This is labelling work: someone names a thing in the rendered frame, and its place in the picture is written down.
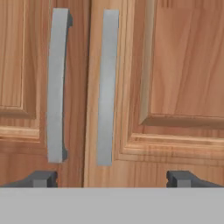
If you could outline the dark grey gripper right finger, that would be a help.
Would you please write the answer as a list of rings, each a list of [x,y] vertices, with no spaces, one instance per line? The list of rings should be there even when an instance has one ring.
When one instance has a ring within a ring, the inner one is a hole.
[[[168,171],[167,187],[220,187],[213,182],[198,178],[190,171]]]

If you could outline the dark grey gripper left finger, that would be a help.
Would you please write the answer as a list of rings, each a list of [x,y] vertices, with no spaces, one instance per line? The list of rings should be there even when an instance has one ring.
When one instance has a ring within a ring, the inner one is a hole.
[[[30,187],[57,187],[58,173],[56,171],[35,171],[26,178],[4,184],[3,187],[30,188]]]

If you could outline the wooden cabinet door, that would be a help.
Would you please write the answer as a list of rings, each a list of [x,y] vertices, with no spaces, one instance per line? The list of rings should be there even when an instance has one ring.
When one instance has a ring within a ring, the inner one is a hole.
[[[60,187],[81,187],[87,112],[91,0],[0,0],[0,185],[37,170]],[[67,9],[64,143],[60,164],[47,157],[47,85],[54,9]]]
[[[97,164],[104,10],[119,10],[112,165]],[[164,187],[168,171],[224,186],[224,0],[93,0],[87,187]]]

